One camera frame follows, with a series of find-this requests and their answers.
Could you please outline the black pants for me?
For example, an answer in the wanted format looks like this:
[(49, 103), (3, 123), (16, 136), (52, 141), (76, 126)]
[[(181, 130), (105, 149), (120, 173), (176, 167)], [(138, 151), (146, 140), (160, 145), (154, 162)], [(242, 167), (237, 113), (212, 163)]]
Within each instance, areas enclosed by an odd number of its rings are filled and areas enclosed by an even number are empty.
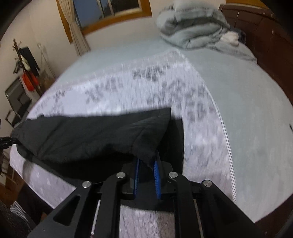
[(152, 171), (160, 159), (183, 170), (184, 130), (170, 108), (118, 116), (40, 116), (11, 137), (25, 159), (72, 185), (100, 182), (127, 164)]

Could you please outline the black chair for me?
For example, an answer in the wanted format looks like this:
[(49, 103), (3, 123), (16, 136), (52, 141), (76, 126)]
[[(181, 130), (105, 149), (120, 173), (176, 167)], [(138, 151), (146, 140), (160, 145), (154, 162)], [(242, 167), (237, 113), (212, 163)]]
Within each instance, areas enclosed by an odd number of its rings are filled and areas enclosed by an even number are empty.
[(26, 94), (20, 77), (17, 77), (6, 89), (5, 96), (11, 106), (11, 110), (8, 111), (5, 120), (15, 128), (24, 116), (28, 114), (28, 108), (32, 103), (32, 99)]

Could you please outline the coat rack with clothes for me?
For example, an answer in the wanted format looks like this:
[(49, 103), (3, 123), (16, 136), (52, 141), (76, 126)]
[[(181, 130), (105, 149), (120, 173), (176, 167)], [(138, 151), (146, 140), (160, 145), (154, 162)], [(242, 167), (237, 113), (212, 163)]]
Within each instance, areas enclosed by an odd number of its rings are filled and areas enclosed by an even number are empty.
[(22, 81), (29, 92), (36, 91), (39, 96), (43, 95), (38, 76), (40, 67), (38, 66), (29, 47), (20, 48), (16, 40), (13, 40), (13, 50), (17, 53), (16, 68), (13, 73), (17, 73), (22, 69)]

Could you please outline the pale green bed sheet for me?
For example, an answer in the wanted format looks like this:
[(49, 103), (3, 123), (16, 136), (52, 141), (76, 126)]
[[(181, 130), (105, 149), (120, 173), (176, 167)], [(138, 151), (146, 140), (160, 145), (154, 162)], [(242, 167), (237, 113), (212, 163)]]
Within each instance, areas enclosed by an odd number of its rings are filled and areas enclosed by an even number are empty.
[(292, 195), (292, 105), (254, 62), (184, 51), (220, 109), (231, 145), (237, 206), (254, 222)]

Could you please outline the beige curtain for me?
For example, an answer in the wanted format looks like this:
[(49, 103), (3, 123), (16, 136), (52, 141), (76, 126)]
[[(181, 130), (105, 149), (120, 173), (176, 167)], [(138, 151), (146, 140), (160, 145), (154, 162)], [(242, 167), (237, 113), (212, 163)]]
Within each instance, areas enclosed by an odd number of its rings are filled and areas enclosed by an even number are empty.
[(75, 51), (79, 56), (90, 52), (90, 47), (85, 40), (85, 37), (82, 34), (81, 29), (76, 21), (75, 6), (73, 4), (73, 0), (60, 0), (58, 1), (58, 3), (69, 25), (71, 37), (75, 46)]

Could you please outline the grey leaf-pattern bedspread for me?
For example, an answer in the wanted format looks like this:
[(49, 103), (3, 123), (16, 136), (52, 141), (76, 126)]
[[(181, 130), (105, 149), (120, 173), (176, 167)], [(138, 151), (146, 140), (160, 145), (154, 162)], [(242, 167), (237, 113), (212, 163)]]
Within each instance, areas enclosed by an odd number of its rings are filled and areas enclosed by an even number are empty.
[[(199, 72), (176, 50), (112, 65), (79, 78), (63, 76), (28, 114), (38, 116), (105, 116), (171, 107), (184, 126), (183, 175), (212, 180), (236, 201), (232, 153), (219, 109)], [(75, 188), (26, 161), (12, 146), (10, 165), (51, 207)], [(170, 213), (122, 206), (120, 237), (174, 237)]]

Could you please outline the white pillow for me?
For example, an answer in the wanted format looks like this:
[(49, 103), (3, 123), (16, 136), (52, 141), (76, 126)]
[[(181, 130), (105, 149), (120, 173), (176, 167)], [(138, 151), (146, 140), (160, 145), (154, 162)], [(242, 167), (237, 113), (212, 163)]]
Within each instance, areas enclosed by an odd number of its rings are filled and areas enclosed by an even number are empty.
[(226, 32), (224, 35), (221, 36), (220, 40), (235, 47), (239, 45), (239, 35), (237, 32), (234, 31)]

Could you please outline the brown wooden headboard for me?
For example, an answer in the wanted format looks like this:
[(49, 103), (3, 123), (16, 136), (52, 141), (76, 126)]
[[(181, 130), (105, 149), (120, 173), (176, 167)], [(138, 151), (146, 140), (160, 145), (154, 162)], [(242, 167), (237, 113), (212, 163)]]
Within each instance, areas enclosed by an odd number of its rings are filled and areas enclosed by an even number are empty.
[(246, 34), (246, 46), (259, 66), (283, 89), (292, 102), (292, 38), (267, 8), (229, 3), (219, 10), (230, 26)]

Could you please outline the folded grey duvet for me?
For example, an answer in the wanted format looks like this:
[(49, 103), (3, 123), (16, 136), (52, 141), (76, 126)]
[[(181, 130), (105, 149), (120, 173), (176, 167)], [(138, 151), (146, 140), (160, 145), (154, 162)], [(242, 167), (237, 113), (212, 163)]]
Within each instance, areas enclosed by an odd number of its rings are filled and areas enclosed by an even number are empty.
[[(251, 50), (242, 43), (245, 34), (230, 26), (222, 12), (204, 1), (175, 1), (159, 13), (156, 25), (161, 38), (175, 47), (184, 50), (208, 48), (257, 62)], [(228, 31), (238, 33), (238, 46), (220, 40)]]

